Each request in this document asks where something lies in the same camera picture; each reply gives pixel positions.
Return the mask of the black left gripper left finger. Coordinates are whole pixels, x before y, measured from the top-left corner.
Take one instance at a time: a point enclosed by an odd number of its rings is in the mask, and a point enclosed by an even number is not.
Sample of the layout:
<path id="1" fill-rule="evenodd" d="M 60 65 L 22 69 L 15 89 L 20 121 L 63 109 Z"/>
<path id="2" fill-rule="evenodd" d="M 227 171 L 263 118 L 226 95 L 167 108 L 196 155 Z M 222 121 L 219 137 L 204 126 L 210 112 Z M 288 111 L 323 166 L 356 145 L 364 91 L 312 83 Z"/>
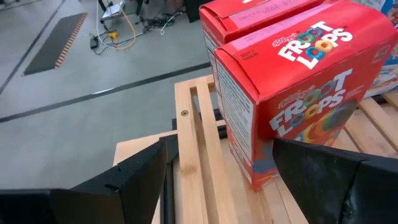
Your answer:
<path id="1" fill-rule="evenodd" d="M 165 178 L 157 142 L 71 189 L 1 191 L 1 223 L 151 223 Z"/>

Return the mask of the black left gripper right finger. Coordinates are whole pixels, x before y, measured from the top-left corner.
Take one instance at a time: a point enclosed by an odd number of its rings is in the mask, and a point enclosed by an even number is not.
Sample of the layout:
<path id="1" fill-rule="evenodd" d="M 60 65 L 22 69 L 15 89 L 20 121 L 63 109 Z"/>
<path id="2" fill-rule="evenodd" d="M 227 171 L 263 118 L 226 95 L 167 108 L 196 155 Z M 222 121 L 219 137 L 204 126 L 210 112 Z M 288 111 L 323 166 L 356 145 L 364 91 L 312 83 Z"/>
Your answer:
<path id="1" fill-rule="evenodd" d="M 397 159 L 275 139 L 273 158 L 309 223 L 397 224 Z"/>

